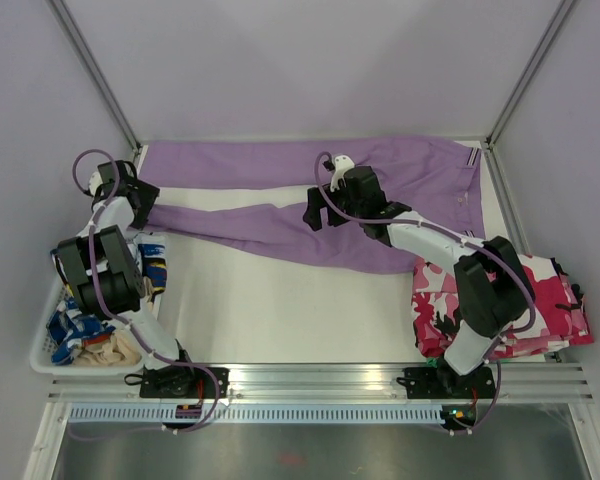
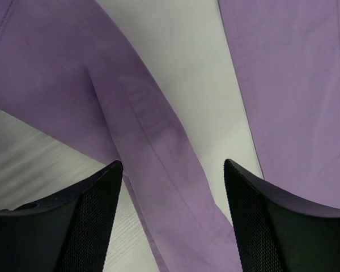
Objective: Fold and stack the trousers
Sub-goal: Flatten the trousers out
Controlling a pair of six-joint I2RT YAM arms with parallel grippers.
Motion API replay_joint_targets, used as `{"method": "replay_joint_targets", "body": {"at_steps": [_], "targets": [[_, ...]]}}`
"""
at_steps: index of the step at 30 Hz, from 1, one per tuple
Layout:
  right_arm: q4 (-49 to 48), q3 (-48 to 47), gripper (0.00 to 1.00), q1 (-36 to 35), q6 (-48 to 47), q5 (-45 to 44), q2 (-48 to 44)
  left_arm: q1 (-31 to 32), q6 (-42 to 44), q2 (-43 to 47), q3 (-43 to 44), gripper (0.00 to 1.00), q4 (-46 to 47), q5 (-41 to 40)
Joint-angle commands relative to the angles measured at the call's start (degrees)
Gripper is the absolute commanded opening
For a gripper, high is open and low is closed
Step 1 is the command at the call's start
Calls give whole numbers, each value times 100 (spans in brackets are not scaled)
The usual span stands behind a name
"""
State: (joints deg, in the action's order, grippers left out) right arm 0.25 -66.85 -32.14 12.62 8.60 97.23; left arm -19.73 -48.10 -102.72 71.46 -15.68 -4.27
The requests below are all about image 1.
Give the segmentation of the purple trousers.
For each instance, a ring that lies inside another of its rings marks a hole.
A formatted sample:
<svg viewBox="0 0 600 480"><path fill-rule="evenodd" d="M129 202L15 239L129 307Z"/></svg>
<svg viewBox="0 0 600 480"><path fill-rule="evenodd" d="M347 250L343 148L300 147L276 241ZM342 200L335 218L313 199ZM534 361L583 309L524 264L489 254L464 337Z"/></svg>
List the purple trousers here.
<svg viewBox="0 0 600 480"><path fill-rule="evenodd" d="M139 170L159 187L152 227L255 255L370 274L412 271L413 254L369 239L356 224L304 223L322 152L369 165L391 201L469 235L484 235L481 151L427 136L269 143L156 141Z"/></svg>

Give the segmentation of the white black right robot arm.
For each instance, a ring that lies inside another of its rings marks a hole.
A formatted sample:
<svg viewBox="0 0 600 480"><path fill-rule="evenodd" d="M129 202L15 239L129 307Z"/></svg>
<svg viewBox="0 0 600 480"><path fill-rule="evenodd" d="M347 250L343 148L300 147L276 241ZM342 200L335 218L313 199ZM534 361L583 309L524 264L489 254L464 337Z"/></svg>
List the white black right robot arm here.
<svg viewBox="0 0 600 480"><path fill-rule="evenodd" d="M459 327L435 373L444 394L470 387L472 374L489 362L514 321L527 315L534 325L535 293L509 240L469 237L388 200L373 168L346 155L323 152L314 167L325 168L331 180L307 192L303 220L312 230L356 223L370 239L422 257L455 280Z"/></svg>

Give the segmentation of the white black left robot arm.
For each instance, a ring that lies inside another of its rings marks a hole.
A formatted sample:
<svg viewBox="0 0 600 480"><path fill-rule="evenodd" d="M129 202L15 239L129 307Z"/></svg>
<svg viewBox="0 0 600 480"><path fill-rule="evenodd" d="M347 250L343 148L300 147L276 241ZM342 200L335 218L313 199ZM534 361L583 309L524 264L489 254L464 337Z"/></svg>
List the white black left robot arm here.
<svg viewBox="0 0 600 480"><path fill-rule="evenodd" d="M91 217L51 252L66 291L47 323L56 366L123 369L146 398L198 392L200 375L158 321L166 290L166 245L144 232L159 189L133 163L107 161L83 190Z"/></svg>

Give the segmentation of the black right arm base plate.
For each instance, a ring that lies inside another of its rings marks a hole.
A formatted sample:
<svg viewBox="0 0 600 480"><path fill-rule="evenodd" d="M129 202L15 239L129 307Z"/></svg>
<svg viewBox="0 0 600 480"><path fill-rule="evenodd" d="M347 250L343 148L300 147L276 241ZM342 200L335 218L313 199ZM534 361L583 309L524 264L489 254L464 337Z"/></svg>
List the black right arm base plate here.
<svg viewBox="0 0 600 480"><path fill-rule="evenodd" d="M449 367L407 367L396 383L405 389L409 399L418 400L493 399L496 393L489 367L480 367L465 376Z"/></svg>

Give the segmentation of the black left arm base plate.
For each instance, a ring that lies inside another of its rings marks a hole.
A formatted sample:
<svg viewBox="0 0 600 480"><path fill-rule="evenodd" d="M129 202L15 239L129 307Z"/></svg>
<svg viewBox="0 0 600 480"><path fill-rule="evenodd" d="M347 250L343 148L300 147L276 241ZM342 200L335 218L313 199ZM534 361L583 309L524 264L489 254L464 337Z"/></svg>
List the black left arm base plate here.
<svg viewBox="0 0 600 480"><path fill-rule="evenodd" d="M139 396L148 399L213 400L227 396L229 370L211 367L210 373L195 368L168 366L145 370L140 382Z"/></svg>

